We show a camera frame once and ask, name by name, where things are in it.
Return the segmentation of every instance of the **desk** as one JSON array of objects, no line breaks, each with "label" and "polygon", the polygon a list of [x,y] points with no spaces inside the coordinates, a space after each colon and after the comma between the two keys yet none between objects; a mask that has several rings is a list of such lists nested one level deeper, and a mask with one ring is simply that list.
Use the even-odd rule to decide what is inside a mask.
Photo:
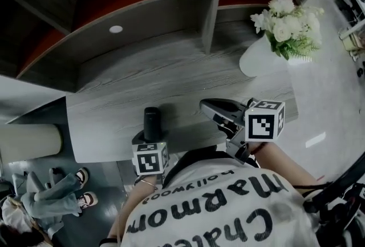
[{"label": "desk", "polygon": [[145,107],[161,109],[170,153],[225,141],[225,135],[200,112],[201,99],[281,100],[286,102],[286,122],[298,116],[287,71],[256,78],[240,71],[240,56],[258,39],[251,23],[218,25],[214,39],[210,55],[204,54],[197,33],[184,31],[85,63],[79,92],[66,96],[76,161],[131,159],[131,140],[143,129]]}]

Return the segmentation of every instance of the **red bracelet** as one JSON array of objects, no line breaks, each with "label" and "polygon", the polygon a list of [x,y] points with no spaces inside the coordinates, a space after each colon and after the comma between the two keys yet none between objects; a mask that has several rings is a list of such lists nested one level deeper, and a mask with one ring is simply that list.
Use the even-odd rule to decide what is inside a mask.
[{"label": "red bracelet", "polygon": [[262,142],[256,149],[254,149],[252,152],[250,152],[250,154],[251,155],[256,155],[266,145],[267,145],[267,142],[266,141]]}]

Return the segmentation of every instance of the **white t-shirt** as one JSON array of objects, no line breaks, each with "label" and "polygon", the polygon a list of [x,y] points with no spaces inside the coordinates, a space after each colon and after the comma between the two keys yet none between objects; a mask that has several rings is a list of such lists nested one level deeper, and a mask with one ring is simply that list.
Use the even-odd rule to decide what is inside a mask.
[{"label": "white t-shirt", "polygon": [[121,246],[319,246],[303,202],[272,171],[201,161],[133,210]]},{"label": "white t-shirt", "polygon": [[[29,216],[20,208],[15,207],[9,199],[2,205],[2,217],[6,225],[12,226],[20,234],[32,231],[32,224]],[[50,247],[46,242],[41,242],[36,247]]]}]

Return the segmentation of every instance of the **bracelet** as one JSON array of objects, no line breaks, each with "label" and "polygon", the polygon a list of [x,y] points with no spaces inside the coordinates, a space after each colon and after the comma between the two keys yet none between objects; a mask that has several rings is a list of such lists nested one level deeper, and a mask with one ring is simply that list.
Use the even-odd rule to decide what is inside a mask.
[{"label": "bracelet", "polygon": [[147,182],[147,181],[145,181],[145,180],[143,180],[143,179],[141,179],[140,181],[142,181],[142,182],[145,182],[145,183],[147,183],[147,184],[149,184],[150,186],[152,186],[155,190],[159,190],[155,185],[153,185],[152,183],[150,183],[150,182]]},{"label": "bracelet", "polygon": [[261,143],[256,149],[254,149],[252,152],[250,152],[251,155],[256,155],[260,150],[262,150],[264,148],[264,146],[267,145],[267,142],[264,141],[263,143]]}]

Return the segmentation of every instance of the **white wall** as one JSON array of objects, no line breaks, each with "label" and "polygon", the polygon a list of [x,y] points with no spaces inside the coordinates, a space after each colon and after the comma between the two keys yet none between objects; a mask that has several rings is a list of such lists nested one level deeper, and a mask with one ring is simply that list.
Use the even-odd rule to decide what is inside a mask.
[{"label": "white wall", "polygon": [[0,76],[0,124],[63,96],[65,92]]}]

